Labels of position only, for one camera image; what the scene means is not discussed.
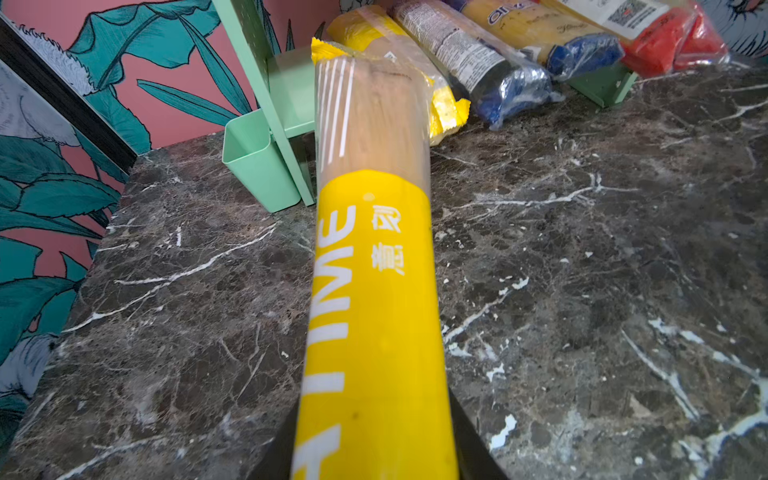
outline yellow noodle package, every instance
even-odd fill
[[[415,41],[378,5],[358,8],[337,17],[328,27],[332,40],[352,50],[391,58],[418,68],[432,84],[429,138],[437,145],[467,122],[469,100],[456,101],[448,82]]]
[[[530,0],[444,0],[565,81],[610,66],[624,55],[619,39],[599,27]]]
[[[313,40],[317,230],[291,480],[458,480],[432,249],[429,85]]]

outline printed label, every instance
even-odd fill
[[[528,0],[517,3],[505,3],[488,15],[488,25],[495,25],[496,22],[504,18],[504,15],[507,15],[512,10],[525,10],[533,5],[534,3]]]
[[[429,199],[361,170],[317,219],[291,478],[457,480]]]
[[[558,0],[607,30],[635,39],[669,6],[655,0]]]
[[[491,68],[505,61],[429,4],[405,5],[396,17],[470,92]]]

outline packaged food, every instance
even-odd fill
[[[675,70],[686,70],[698,65],[717,65],[730,60],[728,45],[698,2],[694,0],[662,0],[670,6],[688,5],[696,19],[680,52],[674,59]]]
[[[369,5],[345,13],[331,22],[328,35],[353,50],[405,61],[418,68],[432,86],[429,112],[429,139],[437,145],[444,136],[455,133],[469,117],[469,100],[456,101],[448,81],[415,41],[397,25],[384,9]]]
[[[316,257],[291,478],[458,480],[428,85],[408,65],[319,44]]]
[[[611,66],[624,56],[615,35],[530,0],[444,2],[544,66],[557,81]]]
[[[713,48],[717,34],[693,0],[539,0],[618,35],[622,61],[641,77],[671,73],[702,63],[727,60]],[[691,38],[696,24],[699,32]]]
[[[542,66],[439,0],[402,0],[389,13],[465,90],[491,128],[519,111],[562,99]]]

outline yellow label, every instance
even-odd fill
[[[456,480],[429,199],[372,170],[328,183],[293,480]]]

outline red plastic packaging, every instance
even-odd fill
[[[643,78],[671,73],[694,22],[691,10],[671,8],[633,42],[622,39],[626,54],[622,61]]]
[[[728,62],[728,45],[698,2],[690,0],[689,6],[696,13],[694,26],[687,40],[675,57],[674,69],[685,70],[698,65],[714,65]]]

